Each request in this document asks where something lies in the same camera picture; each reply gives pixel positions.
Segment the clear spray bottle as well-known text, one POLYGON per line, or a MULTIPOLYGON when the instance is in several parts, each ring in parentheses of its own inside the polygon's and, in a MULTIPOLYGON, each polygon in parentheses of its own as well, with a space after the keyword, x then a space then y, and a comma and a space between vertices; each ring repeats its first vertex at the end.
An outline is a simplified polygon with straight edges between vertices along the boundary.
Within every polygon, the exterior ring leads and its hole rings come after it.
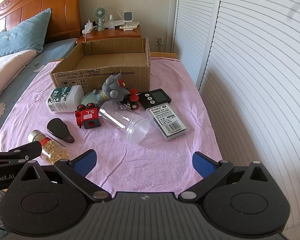
POLYGON ((108 29, 114 29, 115 28, 115 21, 113 19, 113 16, 109 16, 109 21, 108 21, 108 29))

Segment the grey cartoon figure toy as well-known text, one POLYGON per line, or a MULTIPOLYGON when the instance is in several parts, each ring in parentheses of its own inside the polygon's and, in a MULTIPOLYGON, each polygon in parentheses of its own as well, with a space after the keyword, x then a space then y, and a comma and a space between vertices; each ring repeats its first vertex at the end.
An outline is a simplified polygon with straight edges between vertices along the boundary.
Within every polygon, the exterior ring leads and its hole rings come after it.
POLYGON ((94 103, 97 107, 100 107, 103 103, 109 100, 122 101, 126 95, 129 95, 129 90, 126 89, 124 81, 121 79, 121 73, 117 75, 111 75, 108 77, 102 85, 101 90, 93 90, 86 94, 82 101, 82 105, 94 103))

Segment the white green pill bottle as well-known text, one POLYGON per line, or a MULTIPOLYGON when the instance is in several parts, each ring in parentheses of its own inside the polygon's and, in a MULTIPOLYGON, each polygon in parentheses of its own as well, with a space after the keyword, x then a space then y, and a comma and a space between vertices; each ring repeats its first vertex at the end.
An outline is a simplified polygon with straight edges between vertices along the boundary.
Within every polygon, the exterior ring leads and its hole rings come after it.
POLYGON ((81 104, 83 96, 80 85, 55 88, 47 98, 46 105, 52 113, 72 113, 81 104))

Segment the white smart display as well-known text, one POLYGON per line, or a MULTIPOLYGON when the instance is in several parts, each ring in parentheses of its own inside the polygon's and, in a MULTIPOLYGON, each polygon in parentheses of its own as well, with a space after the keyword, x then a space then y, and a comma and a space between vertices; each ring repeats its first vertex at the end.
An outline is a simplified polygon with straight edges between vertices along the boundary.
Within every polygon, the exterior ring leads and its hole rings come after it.
POLYGON ((131 22, 133 22, 133 13, 131 11, 124 11, 123 13, 123 19, 125 22, 125 25, 129 25, 131 22))

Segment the clear plastic cup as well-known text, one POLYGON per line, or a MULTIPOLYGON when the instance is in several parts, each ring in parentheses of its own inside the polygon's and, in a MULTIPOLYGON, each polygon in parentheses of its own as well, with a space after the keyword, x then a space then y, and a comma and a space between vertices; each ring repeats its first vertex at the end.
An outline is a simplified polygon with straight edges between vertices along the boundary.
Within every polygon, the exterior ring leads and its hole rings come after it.
POLYGON ((115 100, 103 103, 99 109, 99 116, 114 128, 125 142, 131 145, 139 144, 146 137, 150 128, 148 119, 115 100))

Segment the gold capsule glass bottle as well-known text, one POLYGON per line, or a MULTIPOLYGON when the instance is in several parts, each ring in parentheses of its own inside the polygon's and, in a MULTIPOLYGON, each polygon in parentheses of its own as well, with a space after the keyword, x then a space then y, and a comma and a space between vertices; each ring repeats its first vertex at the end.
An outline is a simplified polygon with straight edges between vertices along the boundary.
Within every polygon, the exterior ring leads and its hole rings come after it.
POLYGON ((65 146, 39 130, 30 132, 28 141, 38 141, 41 144, 42 153, 40 157, 50 165, 61 159, 69 159, 69 154, 65 146))

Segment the blue bed sheet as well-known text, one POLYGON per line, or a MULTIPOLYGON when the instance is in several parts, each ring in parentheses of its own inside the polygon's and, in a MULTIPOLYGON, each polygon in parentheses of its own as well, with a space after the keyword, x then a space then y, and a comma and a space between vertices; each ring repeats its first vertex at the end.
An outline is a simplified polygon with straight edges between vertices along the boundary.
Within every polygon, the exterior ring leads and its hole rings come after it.
POLYGON ((44 45, 44 49, 32 59, 0 94, 0 129, 13 106, 36 75, 51 61, 66 57, 76 46, 76 38, 44 45))

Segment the wall power outlet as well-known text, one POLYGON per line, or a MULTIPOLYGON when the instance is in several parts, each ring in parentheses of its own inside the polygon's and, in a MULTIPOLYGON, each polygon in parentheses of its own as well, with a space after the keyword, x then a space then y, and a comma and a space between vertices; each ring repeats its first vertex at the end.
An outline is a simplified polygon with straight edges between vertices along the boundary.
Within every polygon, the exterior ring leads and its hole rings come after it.
POLYGON ((161 46, 164 44, 164 39, 162 36, 155 37, 155 45, 161 46))

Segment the pink floral quilt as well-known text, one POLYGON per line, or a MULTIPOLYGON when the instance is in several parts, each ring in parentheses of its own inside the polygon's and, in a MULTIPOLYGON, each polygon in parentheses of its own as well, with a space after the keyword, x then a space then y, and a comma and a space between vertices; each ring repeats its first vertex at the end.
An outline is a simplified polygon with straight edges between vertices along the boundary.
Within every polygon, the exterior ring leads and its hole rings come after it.
POLYGON ((35 57, 35 50, 23 50, 0 57, 0 95, 21 70, 35 57))

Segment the clear staples box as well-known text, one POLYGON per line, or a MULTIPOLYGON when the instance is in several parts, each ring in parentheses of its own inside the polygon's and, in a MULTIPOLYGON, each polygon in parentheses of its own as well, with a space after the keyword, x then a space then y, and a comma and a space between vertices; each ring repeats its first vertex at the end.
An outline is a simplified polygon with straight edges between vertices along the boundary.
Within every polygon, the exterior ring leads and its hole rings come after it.
POLYGON ((151 107, 146 110, 166 141, 177 138, 187 132, 187 127, 176 115, 168 103, 151 107))

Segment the wooden headboard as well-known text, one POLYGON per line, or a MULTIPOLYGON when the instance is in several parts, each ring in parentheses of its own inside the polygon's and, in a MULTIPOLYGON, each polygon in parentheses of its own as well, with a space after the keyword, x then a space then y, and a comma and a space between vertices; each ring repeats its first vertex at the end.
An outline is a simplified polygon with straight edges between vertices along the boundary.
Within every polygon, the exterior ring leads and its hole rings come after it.
POLYGON ((7 30, 51 9, 45 42, 56 42, 81 35, 79 0, 4 0, 0 3, 0 24, 7 30))

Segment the red toy train block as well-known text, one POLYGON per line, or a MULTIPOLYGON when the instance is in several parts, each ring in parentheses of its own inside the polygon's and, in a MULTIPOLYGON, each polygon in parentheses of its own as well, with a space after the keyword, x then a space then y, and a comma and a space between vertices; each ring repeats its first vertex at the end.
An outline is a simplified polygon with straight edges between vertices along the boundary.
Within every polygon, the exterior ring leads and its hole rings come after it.
POLYGON ((94 103, 79 105, 75 111, 76 123, 79 128, 91 129, 100 127, 101 122, 98 115, 98 108, 94 103))

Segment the black oval mouse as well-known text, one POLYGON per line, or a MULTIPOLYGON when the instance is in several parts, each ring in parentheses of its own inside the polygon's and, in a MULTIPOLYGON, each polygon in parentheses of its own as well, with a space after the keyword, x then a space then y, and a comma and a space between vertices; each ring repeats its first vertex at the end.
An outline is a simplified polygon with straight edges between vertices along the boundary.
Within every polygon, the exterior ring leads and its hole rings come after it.
POLYGON ((47 123, 47 130, 64 142, 74 143, 75 139, 70 134, 67 125, 60 118, 53 118, 47 123))

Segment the black digital timer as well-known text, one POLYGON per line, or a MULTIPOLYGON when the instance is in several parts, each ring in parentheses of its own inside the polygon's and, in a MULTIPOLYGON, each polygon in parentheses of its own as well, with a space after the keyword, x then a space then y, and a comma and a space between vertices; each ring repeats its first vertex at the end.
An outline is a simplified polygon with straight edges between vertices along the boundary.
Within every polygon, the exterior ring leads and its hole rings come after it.
POLYGON ((170 103, 171 98, 165 93, 162 88, 140 93, 138 95, 139 103, 144 109, 149 109, 163 103, 170 103))

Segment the black red toy car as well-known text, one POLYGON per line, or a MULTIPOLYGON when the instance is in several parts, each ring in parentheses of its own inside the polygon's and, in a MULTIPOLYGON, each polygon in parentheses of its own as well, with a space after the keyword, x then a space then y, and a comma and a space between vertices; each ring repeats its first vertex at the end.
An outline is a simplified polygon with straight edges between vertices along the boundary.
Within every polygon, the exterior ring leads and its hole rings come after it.
POLYGON ((120 103, 126 106, 128 109, 136 110, 139 108, 138 100, 139 100, 138 90, 131 89, 129 91, 129 94, 125 95, 123 100, 120 103))

